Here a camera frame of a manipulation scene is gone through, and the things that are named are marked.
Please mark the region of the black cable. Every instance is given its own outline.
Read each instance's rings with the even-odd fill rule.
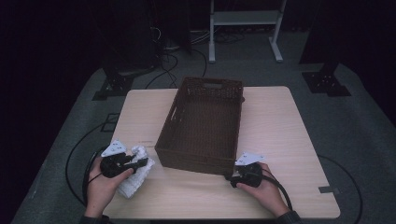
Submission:
[[[167,70],[164,66],[163,66],[163,63],[161,63],[161,68],[168,74],[168,76],[171,78],[171,80],[172,80],[172,82],[171,82],[171,84],[169,84],[169,89],[172,87],[172,85],[177,89],[177,85],[176,85],[176,80],[177,80],[177,77],[174,75],[174,74],[172,74],[171,72],[170,72],[170,70]]]
[[[258,176],[258,177],[260,177],[261,179],[266,180],[266,181],[272,183],[273,185],[277,186],[277,187],[280,189],[280,191],[282,191],[283,196],[285,196],[285,200],[286,200],[286,203],[288,204],[288,208],[289,208],[291,211],[293,210],[293,207],[292,207],[292,205],[291,205],[291,200],[290,200],[289,194],[286,192],[285,188],[283,188],[283,186],[276,180],[275,177],[274,177],[274,178],[271,178],[271,177],[266,176],[266,175],[257,175],[257,174],[254,174],[254,173],[246,173],[246,175],[255,175],[255,176]]]
[[[65,176],[65,178],[66,178],[67,186],[69,187],[69,189],[70,189],[70,191],[72,192],[73,196],[74,196],[82,205],[84,205],[84,206],[85,206],[84,201],[83,201],[82,199],[80,199],[79,196],[75,193],[75,191],[73,190],[72,185],[71,185],[71,183],[70,183],[69,176],[68,176],[69,162],[70,162],[70,159],[71,159],[71,157],[72,157],[72,155],[73,155],[73,152],[76,150],[76,148],[78,147],[78,145],[79,145],[89,134],[93,133],[96,129],[100,128],[102,125],[106,124],[108,121],[113,120],[113,119],[108,119],[107,121],[102,122],[101,124],[99,124],[99,125],[95,126],[94,128],[92,128],[89,132],[85,133],[84,136],[82,136],[82,137],[78,140],[78,142],[76,142],[76,144],[73,146],[72,150],[70,151],[69,156],[67,157],[66,166],[64,167],[64,176]]]
[[[152,82],[155,81],[155,79],[157,79],[158,77],[163,76],[164,74],[167,74],[169,71],[171,71],[172,69],[174,69],[174,68],[177,66],[177,64],[178,64],[178,59],[177,59],[177,57],[174,56],[174,55],[172,55],[172,54],[168,54],[168,56],[171,56],[171,57],[173,57],[173,58],[176,60],[175,64],[174,64],[169,70],[165,70],[165,72],[162,72],[162,73],[160,73],[158,76],[154,77],[154,78],[148,83],[148,85],[146,86],[145,89],[147,89],[147,88],[149,87],[149,85],[150,85]]]
[[[105,150],[105,149],[106,149],[106,147],[101,147],[101,149],[95,151],[95,152],[92,154],[92,156],[91,156],[91,158],[90,158],[90,161],[89,161],[88,164],[87,164],[87,167],[85,168],[84,177],[83,177],[83,179],[82,179],[82,199],[83,199],[83,202],[84,202],[85,206],[87,205],[87,202],[88,202],[87,189],[88,189],[88,185],[89,185],[90,182],[91,182],[91,180],[89,180],[89,178],[90,178],[90,171],[91,171],[93,162],[95,161],[97,155],[98,155],[101,151],[103,151],[103,150]]]
[[[207,68],[207,63],[206,63],[206,56],[201,52],[201,51],[199,51],[199,50],[197,50],[197,49],[193,49],[193,51],[195,51],[195,52],[198,52],[199,54],[201,54],[202,55],[202,57],[204,57],[204,62],[205,62],[205,69],[204,69],[204,73],[202,74],[202,77],[204,77],[205,76],[205,74],[206,74],[206,68]]]
[[[238,37],[236,35],[232,34],[227,34],[227,33],[220,33],[215,36],[215,42],[217,44],[222,44],[222,45],[229,45],[229,44],[234,44],[236,42],[242,41],[245,39],[245,35],[243,32],[240,32],[240,35],[242,37]]]
[[[270,175],[273,179],[277,180],[277,179],[275,178],[275,176],[274,176],[271,172],[269,172],[269,171],[267,171],[267,170],[265,170],[265,169],[262,169],[262,170],[264,170],[266,173],[268,173],[268,175]]]
[[[359,203],[359,213],[358,213],[358,217],[356,218],[356,220],[354,221],[354,223],[356,223],[356,224],[359,223],[360,220],[361,220],[361,215],[362,215],[362,213],[363,213],[363,198],[362,198],[362,196],[361,196],[361,189],[359,188],[359,185],[358,185],[358,183],[356,182],[355,178],[353,178],[353,176],[347,171],[347,169],[344,168],[344,166],[342,166],[342,165],[341,165],[340,163],[338,163],[337,161],[332,160],[332,159],[330,159],[330,158],[328,158],[328,157],[319,155],[319,154],[318,154],[318,157],[319,157],[319,158],[322,158],[322,159],[326,159],[326,160],[328,160],[328,161],[331,161],[332,163],[334,163],[335,165],[337,165],[337,166],[338,166],[339,168],[341,168],[341,169],[349,176],[349,178],[352,180],[352,182],[353,182],[353,184],[354,184],[354,186],[355,186],[355,189],[356,189],[356,191],[358,192],[359,201],[360,201],[360,203]]]
[[[96,179],[97,177],[99,177],[102,173],[100,173],[99,175],[96,175],[94,178],[92,178],[90,181],[88,181],[88,184],[90,184],[94,179]]]

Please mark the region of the white cloth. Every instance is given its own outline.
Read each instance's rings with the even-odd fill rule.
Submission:
[[[155,164],[155,161],[149,157],[145,147],[132,147],[132,153],[136,155],[132,162],[137,162],[140,159],[148,158],[148,164],[137,169],[136,174],[129,176],[119,185],[117,192],[128,199],[131,198],[134,193],[139,189],[139,187],[143,184],[143,181],[149,174],[151,166]]]

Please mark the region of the wrist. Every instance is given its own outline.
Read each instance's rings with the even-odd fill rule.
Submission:
[[[84,217],[94,217],[94,218],[101,218],[103,211],[95,209],[94,207],[87,206],[85,210]]]
[[[295,211],[290,211],[276,219],[277,224],[303,223]]]
[[[275,217],[280,217],[288,213],[289,211],[290,209],[285,204],[281,204],[279,207],[274,208],[271,212],[274,214]]]

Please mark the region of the hand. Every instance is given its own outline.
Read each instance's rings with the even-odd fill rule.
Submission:
[[[134,169],[131,168],[113,178],[107,178],[101,175],[100,162],[102,159],[101,157],[95,159],[90,172],[91,182],[87,189],[88,202],[85,217],[102,217],[103,211],[113,199],[119,184],[134,172]]]
[[[268,174],[268,172],[271,172],[268,165],[265,163],[259,163],[259,165],[263,169],[262,174],[271,177],[271,175]],[[262,180],[257,188],[242,183],[238,183],[236,186],[256,198],[264,208],[268,209],[276,217],[280,217],[290,211],[283,202],[277,186],[269,181]]]

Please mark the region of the gray carpet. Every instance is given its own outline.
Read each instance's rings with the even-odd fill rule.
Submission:
[[[396,220],[396,131],[388,118],[364,89],[359,77],[343,65],[335,75],[352,94],[328,97],[312,94],[302,72],[318,71],[321,64],[299,65],[307,33],[279,35],[278,45],[284,58],[276,63],[267,40],[268,34],[246,35],[231,45],[216,45],[216,63],[208,64],[206,77],[239,79],[245,86],[286,86],[290,89],[318,154],[345,167],[360,188],[363,209],[361,223],[393,223]],[[207,45],[194,46],[207,57]],[[177,66],[171,71],[179,86],[184,76],[200,77],[205,70],[204,57],[196,51],[189,55],[176,51]],[[165,68],[175,63],[163,57]],[[132,89],[145,89],[163,70],[137,77]],[[64,126],[37,174],[35,183],[21,205],[13,223],[77,223],[84,207],[67,187],[65,165],[75,144],[90,130],[105,121],[109,113],[120,113],[125,97],[93,101],[105,74],[92,74],[78,97]],[[157,78],[148,88],[173,87],[168,75]],[[71,186],[81,197],[81,181],[91,154],[109,143],[112,133],[100,128],[87,135],[70,157],[68,174]],[[335,163],[320,159],[334,189],[341,216],[331,220],[305,220],[306,223],[353,223],[359,214],[359,196],[347,173]],[[115,223],[149,223],[142,220],[117,220]]]

